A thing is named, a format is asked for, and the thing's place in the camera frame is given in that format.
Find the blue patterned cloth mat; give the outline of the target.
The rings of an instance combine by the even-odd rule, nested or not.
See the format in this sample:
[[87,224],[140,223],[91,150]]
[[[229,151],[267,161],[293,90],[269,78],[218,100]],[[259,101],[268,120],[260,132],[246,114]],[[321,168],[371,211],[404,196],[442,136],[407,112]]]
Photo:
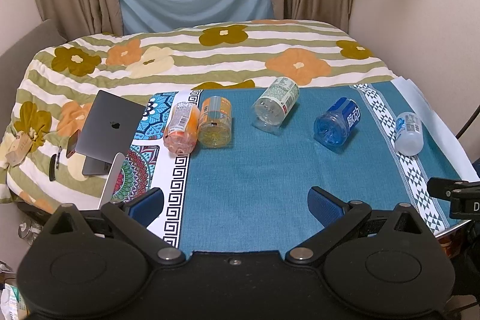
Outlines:
[[[433,233],[455,225],[447,202],[429,197],[429,178],[478,179],[469,158],[421,92],[397,79],[336,88],[304,88],[278,134],[251,123],[258,89],[221,92],[232,105],[233,135],[222,149],[197,145],[191,155],[168,152],[162,140],[134,141],[114,199],[128,201],[151,188],[164,195],[150,230],[185,253],[285,252],[320,231],[308,210],[308,191],[321,187],[343,201],[378,210],[412,204]],[[341,97],[360,107],[361,119],[345,145],[333,151],[313,137],[313,124]],[[424,146],[407,157],[395,151],[395,121],[420,117]]]

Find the red smartphone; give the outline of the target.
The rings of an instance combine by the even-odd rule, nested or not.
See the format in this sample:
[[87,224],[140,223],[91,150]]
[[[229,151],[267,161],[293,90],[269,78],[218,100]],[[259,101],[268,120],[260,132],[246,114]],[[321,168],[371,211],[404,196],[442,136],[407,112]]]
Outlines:
[[80,129],[77,129],[68,139],[66,158],[70,158],[76,153],[76,147],[77,147],[79,136],[80,136]]

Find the orange label plastic bottle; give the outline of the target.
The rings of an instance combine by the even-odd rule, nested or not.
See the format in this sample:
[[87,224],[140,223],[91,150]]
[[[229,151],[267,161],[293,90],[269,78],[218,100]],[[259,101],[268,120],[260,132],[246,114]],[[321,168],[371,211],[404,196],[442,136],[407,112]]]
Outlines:
[[212,96],[202,103],[198,138],[203,147],[223,148],[232,136],[232,106],[228,99]]

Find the pink orange plastic bottle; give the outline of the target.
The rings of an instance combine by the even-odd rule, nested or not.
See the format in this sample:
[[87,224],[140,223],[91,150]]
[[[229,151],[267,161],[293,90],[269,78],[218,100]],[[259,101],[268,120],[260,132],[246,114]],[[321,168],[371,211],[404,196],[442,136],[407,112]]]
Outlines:
[[196,104],[179,102],[172,108],[172,116],[163,132],[163,144],[170,153],[191,154],[198,140],[200,111]]

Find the blue plastic bottle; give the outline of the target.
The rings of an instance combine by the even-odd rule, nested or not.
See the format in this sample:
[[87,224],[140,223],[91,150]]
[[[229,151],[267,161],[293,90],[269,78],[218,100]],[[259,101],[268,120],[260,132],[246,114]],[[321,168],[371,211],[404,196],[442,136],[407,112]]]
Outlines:
[[356,102],[341,97],[316,118],[313,124],[313,137],[326,148],[338,149],[347,142],[360,119],[360,107]]

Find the black pen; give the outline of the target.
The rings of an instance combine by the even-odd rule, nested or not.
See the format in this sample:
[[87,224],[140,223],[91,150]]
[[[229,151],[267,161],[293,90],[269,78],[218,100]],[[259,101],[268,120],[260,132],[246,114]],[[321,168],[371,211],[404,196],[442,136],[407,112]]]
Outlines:
[[49,162],[49,181],[53,182],[56,180],[56,171],[59,169],[59,160],[62,152],[62,147],[59,146],[56,153],[50,157]]

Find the brown paper tag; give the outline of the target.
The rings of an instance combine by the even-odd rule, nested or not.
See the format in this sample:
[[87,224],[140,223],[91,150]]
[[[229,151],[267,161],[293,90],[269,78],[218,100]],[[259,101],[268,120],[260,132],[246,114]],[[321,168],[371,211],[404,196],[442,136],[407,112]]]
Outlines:
[[18,166],[32,149],[32,144],[32,139],[28,134],[19,132],[6,153],[7,162],[11,166]]

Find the green label clear bottle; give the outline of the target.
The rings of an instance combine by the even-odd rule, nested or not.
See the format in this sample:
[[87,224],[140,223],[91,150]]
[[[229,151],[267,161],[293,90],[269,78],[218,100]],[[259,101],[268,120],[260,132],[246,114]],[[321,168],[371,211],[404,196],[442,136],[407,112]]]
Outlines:
[[299,87],[293,79],[278,77],[253,104],[252,125],[263,132],[278,134],[298,98]]

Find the grey apple laptop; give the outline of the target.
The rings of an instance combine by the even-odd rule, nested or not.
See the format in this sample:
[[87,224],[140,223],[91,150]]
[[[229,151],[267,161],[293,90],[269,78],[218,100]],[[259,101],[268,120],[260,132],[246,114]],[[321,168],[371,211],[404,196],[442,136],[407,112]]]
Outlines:
[[106,175],[118,153],[127,156],[145,107],[100,90],[90,108],[75,151],[85,156],[84,176]]

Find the floral striped bed quilt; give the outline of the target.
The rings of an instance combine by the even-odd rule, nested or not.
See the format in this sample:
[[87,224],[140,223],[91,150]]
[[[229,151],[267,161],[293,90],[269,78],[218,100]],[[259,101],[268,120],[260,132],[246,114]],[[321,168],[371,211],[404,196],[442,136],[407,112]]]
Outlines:
[[1,56],[1,151],[20,132],[32,148],[18,166],[1,162],[1,201],[16,198],[46,212],[63,202],[91,207],[104,180],[86,178],[64,155],[100,90],[144,106],[156,93],[196,88],[265,88],[278,76],[301,87],[387,81],[393,72],[365,45],[326,22],[259,19],[171,32],[63,38],[52,22]]

